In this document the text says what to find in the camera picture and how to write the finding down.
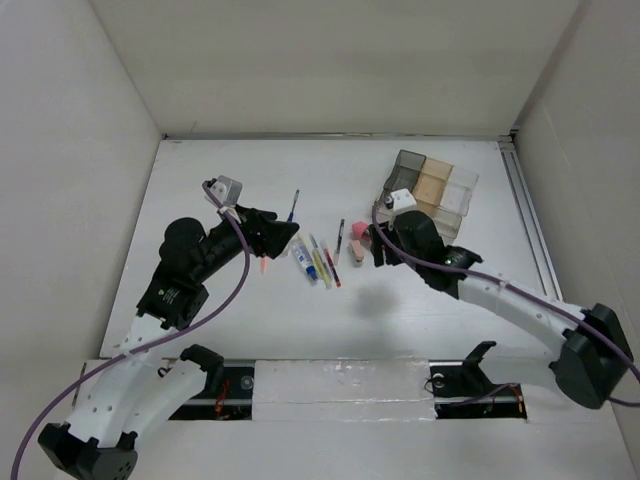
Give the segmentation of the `red gel pen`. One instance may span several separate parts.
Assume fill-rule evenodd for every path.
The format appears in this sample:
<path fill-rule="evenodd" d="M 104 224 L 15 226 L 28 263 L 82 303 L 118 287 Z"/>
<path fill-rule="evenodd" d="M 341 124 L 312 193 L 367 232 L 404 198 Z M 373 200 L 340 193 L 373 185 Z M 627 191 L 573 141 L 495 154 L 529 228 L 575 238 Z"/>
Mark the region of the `red gel pen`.
<path fill-rule="evenodd" d="M 326 242 L 322 241 L 320 245 L 321 245 L 321 248 L 322 248 L 322 252 L 323 252 L 323 254 L 324 254 L 325 258 L 326 258 L 326 261 L 327 261 L 327 264 L 329 266 L 329 270 L 331 272 L 331 275 L 333 277 L 335 285 L 336 285 L 337 288 L 340 288 L 342 286 L 342 282 L 341 282 L 341 280 L 339 278 L 335 263 L 333 261 L 333 258 L 331 257 L 331 254 L 330 254 L 329 249 L 328 249 L 328 247 L 326 245 Z"/>

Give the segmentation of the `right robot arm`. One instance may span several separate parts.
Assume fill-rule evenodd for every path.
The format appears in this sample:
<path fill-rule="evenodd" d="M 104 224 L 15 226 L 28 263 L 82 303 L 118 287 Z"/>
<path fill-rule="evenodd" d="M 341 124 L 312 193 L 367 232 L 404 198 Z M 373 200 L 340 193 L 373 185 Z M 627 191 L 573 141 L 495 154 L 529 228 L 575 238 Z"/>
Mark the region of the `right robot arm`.
<path fill-rule="evenodd" d="M 618 401 L 613 392 L 627 373 L 639 373 L 611 308 L 555 301 L 509 280 L 478 254 L 445 244 L 432 219 L 420 211 L 402 213 L 391 222 L 373 221 L 369 233 L 375 266 L 405 264 L 429 288 L 485 309 L 543 343 L 550 360 L 507 363 L 530 373 L 529 383 L 599 409 Z"/>

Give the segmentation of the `clear compartment desk organizer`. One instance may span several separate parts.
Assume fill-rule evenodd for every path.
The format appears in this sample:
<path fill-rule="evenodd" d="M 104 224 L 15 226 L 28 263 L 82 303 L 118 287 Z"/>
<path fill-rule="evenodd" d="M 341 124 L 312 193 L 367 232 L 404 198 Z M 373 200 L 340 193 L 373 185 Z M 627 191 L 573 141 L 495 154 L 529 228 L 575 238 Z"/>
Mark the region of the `clear compartment desk organizer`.
<path fill-rule="evenodd" d="M 459 166 L 400 150 L 384 182 L 376 220 L 382 224 L 391 219 L 391 205 L 397 202 L 395 192 L 403 191 L 415 199 L 416 209 L 433 220 L 444 242 L 450 244 L 468 213 L 478 178 Z"/>

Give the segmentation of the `yellow highlighter pen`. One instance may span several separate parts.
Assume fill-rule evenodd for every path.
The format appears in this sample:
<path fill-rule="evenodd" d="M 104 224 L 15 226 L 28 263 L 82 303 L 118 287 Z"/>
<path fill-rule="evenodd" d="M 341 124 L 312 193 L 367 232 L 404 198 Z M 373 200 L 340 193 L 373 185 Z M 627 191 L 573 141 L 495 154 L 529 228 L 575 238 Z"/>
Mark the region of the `yellow highlighter pen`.
<path fill-rule="evenodd" d="M 312 235 L 309 235 L 309 239 L 312 246 L 312 255 L 315 263 L 317 264 L 319 275 L 322 278 L 322 281 L 324 282 L 326 289 L 330 290 L 332 288 L 332 280 L 330 275 L 327 273 L 326 267 L 324 266 L 324 262 L 319 250 L 318 243 Z"/>
<path fill-rule="evenodd" d="M 294 235 L 286 244 L 285 248 L 283 249 L 283 251 L 280 254 L 280 257 L 287 257 L 289 255 L 289 253 L 291 252 L 291 248 L 294 244 L 294 241 L 296 240 L 296 235 Z"/>

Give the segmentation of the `black gel pen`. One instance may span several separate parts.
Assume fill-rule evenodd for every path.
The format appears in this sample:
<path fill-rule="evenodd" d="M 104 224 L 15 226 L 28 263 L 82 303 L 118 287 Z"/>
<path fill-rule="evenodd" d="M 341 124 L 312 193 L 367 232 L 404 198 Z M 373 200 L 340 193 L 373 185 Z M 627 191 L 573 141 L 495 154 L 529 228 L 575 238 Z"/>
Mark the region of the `black gel pen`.
<path fill-rule="evenodd" d="M 334 261 L 336 265 L 339 263 L 339 258 L 341 255 L 341 247 L 342 247 L 343 238 L 344 238 L 344 229 L 345 229 L 345 219 L 343 218 L 340 220 L 340 223 L 339 223 L 336 247 L 334 250 Z"/>

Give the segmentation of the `blue white glue tube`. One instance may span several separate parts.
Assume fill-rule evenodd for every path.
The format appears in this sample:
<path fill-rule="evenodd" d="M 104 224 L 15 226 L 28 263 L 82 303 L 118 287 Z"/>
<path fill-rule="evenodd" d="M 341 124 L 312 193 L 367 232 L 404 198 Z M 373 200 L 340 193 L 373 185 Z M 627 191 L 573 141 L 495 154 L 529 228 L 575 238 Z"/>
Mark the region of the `blue white glue tube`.
<path fill-rule="evenodd" d="M 302 270 L 306 274 L 307 278 L 315 283 L 318 281 L 318 274 L 316 268 L 314 266 L 313 260 L 309 254 L 307 247 L 305 246 L 300 235 L 297 235 L 293 239 L 293 251 L 296 256 L 298 263 L 300 264 Z"/>

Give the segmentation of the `blue ballpoint pen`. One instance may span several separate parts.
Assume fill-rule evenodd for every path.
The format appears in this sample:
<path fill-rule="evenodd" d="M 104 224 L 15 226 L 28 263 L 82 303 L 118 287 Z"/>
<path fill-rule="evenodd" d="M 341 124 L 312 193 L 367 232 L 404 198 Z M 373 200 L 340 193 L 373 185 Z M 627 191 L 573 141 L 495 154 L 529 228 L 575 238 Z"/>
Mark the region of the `blue ballpoint pen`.
<path fill-rule="evenodd" d="M 298 203 L 299 195 L 300 195 L 300 189 L 296 189 L 293 197 L 293 201 L 292 201 L 292 206 L 287 217 L 287 222 L 292 222 L 294 219 L 295 209 Z"/>

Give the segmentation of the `pink eraser roll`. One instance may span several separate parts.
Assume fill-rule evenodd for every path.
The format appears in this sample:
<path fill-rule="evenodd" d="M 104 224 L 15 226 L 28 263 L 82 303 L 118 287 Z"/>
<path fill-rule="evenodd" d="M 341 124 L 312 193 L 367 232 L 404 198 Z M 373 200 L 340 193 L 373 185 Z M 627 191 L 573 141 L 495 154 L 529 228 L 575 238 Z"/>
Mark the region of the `pink eraser roll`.
<path fill-rule="evenodd" d="M 359 221 L 353 223 L 351 226 L 351 233 L 354 240 L 364 242 L 370 241 L 369 225 L 366 222 Z"/>

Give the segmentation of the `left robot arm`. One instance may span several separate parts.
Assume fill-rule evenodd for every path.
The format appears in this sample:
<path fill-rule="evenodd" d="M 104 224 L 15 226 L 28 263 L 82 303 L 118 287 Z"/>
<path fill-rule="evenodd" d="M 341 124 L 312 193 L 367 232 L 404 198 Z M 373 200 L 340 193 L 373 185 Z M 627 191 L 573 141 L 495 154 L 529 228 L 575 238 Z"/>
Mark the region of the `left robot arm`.
<path fill-rule="evenodd" d="M 160 262 L 136 306 L 118 356 L 104 363 L 84 400 L 62 423 L 48 423 L 38 443 L 75 479 L 127 479 L 143 441 L 187 400 L 222 387 L 224 359 L 201 345 L 158 373 L 169 339 L 185 332 L 209 297 L 204 285 L 237 255 L 279 256 L 299 230 L 273 212 L 239 208 L 238 222 L 211 230 L 190 217 L 165 230 Z"/>

